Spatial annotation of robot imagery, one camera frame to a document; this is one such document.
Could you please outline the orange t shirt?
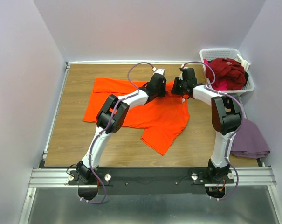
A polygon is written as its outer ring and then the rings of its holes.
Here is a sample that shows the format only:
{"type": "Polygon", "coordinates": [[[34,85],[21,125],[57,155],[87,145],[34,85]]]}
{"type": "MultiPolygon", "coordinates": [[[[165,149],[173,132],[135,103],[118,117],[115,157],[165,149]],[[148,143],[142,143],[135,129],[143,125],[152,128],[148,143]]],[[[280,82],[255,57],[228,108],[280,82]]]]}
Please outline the orange t shirt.
{"type": "MultiPolygon", "coordinates": [[[[166,154],[190,118],[187,102],[181,96],[171,94],[172,86],[173,82],[166,83],[165,97],[130,109],[123,123],[124,127],[143,128],[141,140],[161,155],[166,154]]],[[[95,123],[109,95],[124,96],[134,91],[135,87],[128,81],[97,77],[83,121],[95,123]]]]}

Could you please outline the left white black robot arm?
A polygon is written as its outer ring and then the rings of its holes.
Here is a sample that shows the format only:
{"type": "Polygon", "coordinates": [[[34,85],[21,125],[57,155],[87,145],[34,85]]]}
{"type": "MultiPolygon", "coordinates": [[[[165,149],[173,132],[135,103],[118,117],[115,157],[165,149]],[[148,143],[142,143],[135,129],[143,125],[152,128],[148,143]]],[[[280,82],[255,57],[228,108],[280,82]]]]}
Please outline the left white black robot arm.
{"type": "Polygon", "coordinates": [[[117,97],[109,95],[97,114],[94,138],[85,156],[77,163],[78,179],[84,184],[91,184],[96,177],[95,169],[112,134],[119,131],[130,109],[145,105],[156,97],[165,96],[165,70],[157,69],[149,82],[133,93],[117,97]]]}

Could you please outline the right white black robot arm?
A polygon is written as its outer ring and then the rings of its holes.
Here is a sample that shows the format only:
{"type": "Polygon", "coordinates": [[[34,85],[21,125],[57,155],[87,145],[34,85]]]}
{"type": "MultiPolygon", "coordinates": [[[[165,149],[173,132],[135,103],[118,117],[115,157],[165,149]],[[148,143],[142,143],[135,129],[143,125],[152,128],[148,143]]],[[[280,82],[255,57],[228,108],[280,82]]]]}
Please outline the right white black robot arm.
{"type": "Polygon", "coordinates": [[[214,150],[206,168],[194,168],[191,177],[194,184],[233,183],[230,171],[230,152],[235,131],[242,122],[243,110],[239,101],[230,95],[214,91],[197,83],[193,68],[183,68],[175,77],[172,94],[193,98],[211,106],[211,120],[216,133],[214,150]]]}

